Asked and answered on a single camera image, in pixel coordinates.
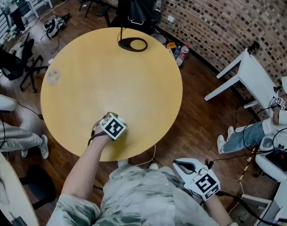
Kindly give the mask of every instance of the white lamp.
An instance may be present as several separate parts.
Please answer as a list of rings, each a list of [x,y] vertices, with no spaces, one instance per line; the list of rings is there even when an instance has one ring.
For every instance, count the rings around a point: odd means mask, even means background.
[[[281,84],[278,87],[274,87],[274,92],[276,93],[281,88],[284,88],[285,93],[287,94],[287,76],[281,77]]]

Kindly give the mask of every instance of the blue jeans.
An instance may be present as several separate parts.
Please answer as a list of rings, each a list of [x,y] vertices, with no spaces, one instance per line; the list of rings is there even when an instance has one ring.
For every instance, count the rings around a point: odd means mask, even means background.
[[[244,140],[245,145],[259,145],[262,141],[262,138],[265,136],[265,133],[262,129],[262,121],[253,124],[250,127],[247,127],[244,131]],[[224,144],[224,153],[232,153],[245,148],[243,141],[243,132],[233,133],[228,142]]]

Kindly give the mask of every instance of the brick wall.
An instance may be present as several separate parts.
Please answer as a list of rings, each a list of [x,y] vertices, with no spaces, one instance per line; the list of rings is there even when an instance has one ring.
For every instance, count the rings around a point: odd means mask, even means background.
[[[105,0],[117,5],[117,0]],[[287,75],[287,0],[158,0],[166,30],[219,71],[254,40],[256,58],[276,84]],[[169,24],[167,17],[175,17]],[[237,85],[244,98],[247,90]],[[283,90],[280,94],[287,102]]]

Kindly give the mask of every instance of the wall outlet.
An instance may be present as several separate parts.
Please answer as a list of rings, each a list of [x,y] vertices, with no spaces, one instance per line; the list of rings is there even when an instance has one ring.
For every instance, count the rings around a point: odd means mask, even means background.
[[[167,18],[167,20],[170,21],[171,23],[173,23],[174,20],[175,20],[175,18],[169,15],[168,18]]]

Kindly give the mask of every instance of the black pants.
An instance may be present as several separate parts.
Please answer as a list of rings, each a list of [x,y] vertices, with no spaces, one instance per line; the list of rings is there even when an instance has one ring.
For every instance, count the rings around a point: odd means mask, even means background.
[[[25,27],[24,27],[19,9],[17,8],[13,13],[10,14],[10,16],[12,17],[16,27],[20,31],[24,31]]]

